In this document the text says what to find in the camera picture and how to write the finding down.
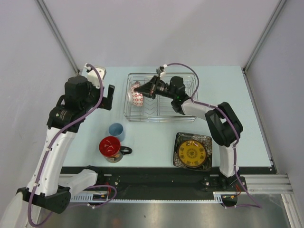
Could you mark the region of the red brown patterned bowl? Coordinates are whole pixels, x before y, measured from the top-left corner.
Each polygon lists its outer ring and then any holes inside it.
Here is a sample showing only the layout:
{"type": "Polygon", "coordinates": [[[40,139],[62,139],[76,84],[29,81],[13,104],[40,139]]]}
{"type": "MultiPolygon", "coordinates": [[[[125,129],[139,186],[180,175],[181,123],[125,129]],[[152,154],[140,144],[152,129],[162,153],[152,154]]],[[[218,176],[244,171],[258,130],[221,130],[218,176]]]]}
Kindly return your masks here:
{"type": "Polygon", "coordinates": [[[140,81],[135,81],[135,82],[133,82],[133,83],[131,84],[130,89],[132,90],[132,89],[138,88],[138,87],[140,87],[141,85],[142,85],[142,84],[141,84],[140,81]]]}

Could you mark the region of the blue patterned bowl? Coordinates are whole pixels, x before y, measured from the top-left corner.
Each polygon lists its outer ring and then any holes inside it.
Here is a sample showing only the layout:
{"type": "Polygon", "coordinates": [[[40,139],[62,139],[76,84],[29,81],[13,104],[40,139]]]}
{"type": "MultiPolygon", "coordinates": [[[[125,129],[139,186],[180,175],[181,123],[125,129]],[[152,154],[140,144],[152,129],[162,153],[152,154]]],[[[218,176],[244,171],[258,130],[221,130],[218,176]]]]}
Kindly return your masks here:
{"type": "Polygon", "coordinates": [[[140,93],[136,93],[134,89],[129,89],[126,93],[127,95],[127,101],[137,107],[143,106],[143,95],[140,93]]]}

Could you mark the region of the black floral square plate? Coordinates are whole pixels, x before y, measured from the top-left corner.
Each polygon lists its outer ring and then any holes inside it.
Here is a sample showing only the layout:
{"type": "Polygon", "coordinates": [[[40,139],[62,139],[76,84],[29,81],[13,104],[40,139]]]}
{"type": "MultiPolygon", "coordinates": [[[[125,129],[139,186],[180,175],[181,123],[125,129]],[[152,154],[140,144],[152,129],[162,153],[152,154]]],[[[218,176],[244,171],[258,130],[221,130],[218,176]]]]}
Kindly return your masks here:
{"type": "Polygon", "coordinates": [[[212,138],[210,136],[200,135],[200,134],[192,134],[192,133],[182,133],[178,132],[176,134],[174,150],[173,150],[173,165],[178,168],[194,170],[194,171],[202,171],[208,172],[212,168],[212,138]],[[178,158],[177,150],[180,144],[187,140],[196,140],[203,144],[207,151],[207,159],[205,163],[198,168],[188,168],[178,158]]]}

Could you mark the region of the yellow round plate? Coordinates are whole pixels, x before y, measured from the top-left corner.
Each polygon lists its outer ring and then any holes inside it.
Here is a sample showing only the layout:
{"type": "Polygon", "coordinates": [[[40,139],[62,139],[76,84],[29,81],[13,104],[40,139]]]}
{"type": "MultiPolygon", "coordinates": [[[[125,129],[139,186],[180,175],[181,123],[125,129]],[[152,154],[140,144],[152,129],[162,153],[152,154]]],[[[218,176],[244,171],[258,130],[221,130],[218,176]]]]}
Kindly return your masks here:
{"type": "Polygon", "coordinates": [[[188,168],[198,168],[207,159],[207,151],[202,143],[187,140],[180,144],[177,150],[178,158],[188,168]]]}

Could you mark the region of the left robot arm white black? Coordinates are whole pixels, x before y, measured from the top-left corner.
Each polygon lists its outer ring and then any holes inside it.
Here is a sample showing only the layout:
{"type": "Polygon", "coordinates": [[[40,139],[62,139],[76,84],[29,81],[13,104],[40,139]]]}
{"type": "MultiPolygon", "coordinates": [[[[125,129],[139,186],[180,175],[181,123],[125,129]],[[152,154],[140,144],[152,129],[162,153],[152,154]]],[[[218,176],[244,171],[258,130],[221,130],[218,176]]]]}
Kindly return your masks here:
{"type": "Polygon", "coordinates": [[[84,76],[71,77],[65,83],[65,93],[49,113],[47,138],[38,167],[27,186],[17,191],[28,203],[28,215],[33,205],[60,214],[73,196],[89,187],[99,190],[104,186],[105,178],[93,166],[83,168],[66,183],[59,183],[59,176],[80,124],[96,108],[111,110],[114,89],[114,85],[109,85],[104,97],[103,87],[84,76]]]}

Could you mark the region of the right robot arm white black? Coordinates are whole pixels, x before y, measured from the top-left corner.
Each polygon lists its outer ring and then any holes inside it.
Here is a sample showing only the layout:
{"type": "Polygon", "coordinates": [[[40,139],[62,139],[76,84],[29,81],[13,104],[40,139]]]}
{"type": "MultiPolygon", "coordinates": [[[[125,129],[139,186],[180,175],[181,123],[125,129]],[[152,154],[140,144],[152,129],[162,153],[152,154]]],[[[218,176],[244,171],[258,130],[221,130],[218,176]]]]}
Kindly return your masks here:
{"type": "Polygon", "coordinates": [[[236,181],[243,186],[237,165],[237,144],[243,126],[227,102],[214,106],[193,100],[186,93],[183,78],[174,76],[167,84],[159,76],[134,89],[144,97],[154,99],[157,95],[170,98],[172,108],[182,115],[191,115],[207,121],[211,137],[219,145],[220,173],[219,185],[223,190],[231,190],[236,181]]]}

